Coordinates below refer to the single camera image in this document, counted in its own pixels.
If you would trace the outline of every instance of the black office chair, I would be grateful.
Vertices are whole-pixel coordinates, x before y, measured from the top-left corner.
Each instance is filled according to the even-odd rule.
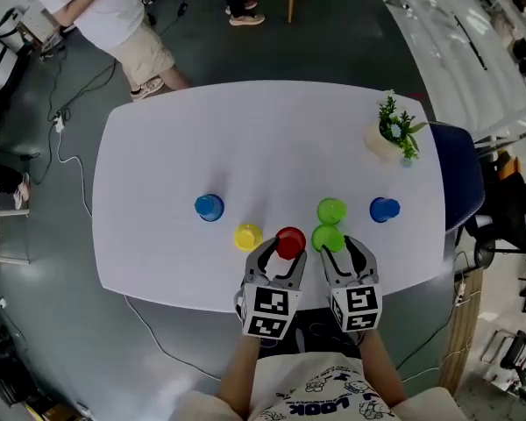
[[[512,345],[510,345],[510,348],[500,363],[501,368],[514,369],[516,371],[523,387],[526,387],[526,370],[522,368],[522,364],[518,364],[517,362],[525,348],[526,332],[518,331]]]
[[[477,212],[485,199],[480,160],[469,132],[439,122],[429,126],[444,185],[445,228],[452,232]]]
[[[485,185],[486,199],[477,215],[487,215],[490,225],[479,227],[475,217],[466,222],[467,232],[476,241],[474,258],[493,259],[495,253],[526,254],[526,183],[522,175],[513,173],[497,182]],[[513,248],[496,248],[495,241],[506,240]]]

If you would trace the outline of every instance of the sneaker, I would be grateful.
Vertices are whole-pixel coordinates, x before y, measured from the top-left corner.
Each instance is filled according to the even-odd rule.
[[[160,88],[163,85],[164,82],[159,77],[153,78],[152,80],[145,82],[140,86],[140,90],[138,90],[137,92],[131,92],[132,101],[137,102],[138,100],[142,100],[143,98],[149,96],[153,92],[160,90]]]
[[[29,174],[24,173],[24,180],[18,185],[19,193],[24,201],[29,201],[29,195],[31,193],[29,188]]]
[[[245,16],[240,16],[235,18],[230,16],[229,22],[232,26],[241,26],[241,25],[259,25],[265,21],[265,16],[263,14],[246,14]]]
[[[248,0],[247,2],[245,2],[245,8],[247,10],[252,10],[256,6],[257,6],[257,2],[255,0]],[[230,6],[226,6],[225,12],[226,14],[231,16]]]
[[[24,200],[21,197],[21,192],[19,191],[19,188],[17,188],[16,191],[14,192],[14,207],[16,208],[16,211],[19,211],[21,209],[21,203],[23,201]]]

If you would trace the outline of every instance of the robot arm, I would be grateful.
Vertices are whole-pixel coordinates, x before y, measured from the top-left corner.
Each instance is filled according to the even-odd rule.
[[[382,311],[376,258],[352,237],[345,235],[345,244],[352,269],[341,270],[327,246],[321,250],[325,278],[331,288],[331,310],[343,332],[373,329]]]
[[[272,281],[267,277],[265,268],[279,241],[275,237],[263,242],[245,261],[241,289],[234,297],[245,335],[282,339],[302,297],[299,288],[306,264],[305,251],[294,258],[286,275],[275,276]]]

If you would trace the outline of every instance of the blue cup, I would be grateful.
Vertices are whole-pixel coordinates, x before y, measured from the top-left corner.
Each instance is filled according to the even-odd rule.
[[[195,210],[204,221],[217,221],[224,214],[224,201],[214,194],[199,196],[195,201]]]
[[[370,203],[370,217],[376,223],[385,223],[400,213],[400,204],[387,198],[374,198]]]

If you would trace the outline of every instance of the plastic cup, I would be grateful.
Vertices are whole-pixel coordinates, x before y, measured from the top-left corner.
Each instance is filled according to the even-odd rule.
[[[336,198],[325,198],[317,206],[317,217],[326,225],[336,225],[347,215],[347,205]]]
[[[195,201],[195,211],[204,221],[217,221],[224,214],[224,202],[214,194],[199,196]]]
[[[330,251],[336,253],[345,246],[345,238],[334,225],[319,225],[312,232],[312,246],[317,251],[321,251],[323,245],[326,245]]]
[[[370,217],[376,223],[385,223],[400,213],[400,204],[392,199],[375,198],[370,203]]]
[[[283,228],[277,232],[276,236],[280,239],[277,246],[277,254],[286,260],[292,260],[301,250],[306,248],[306,238],[302,231],[292,226]]]
[[[234,232],[234,244],[241,251],[250,252],[261,245],[263,235],[256,225],[240,225]]]

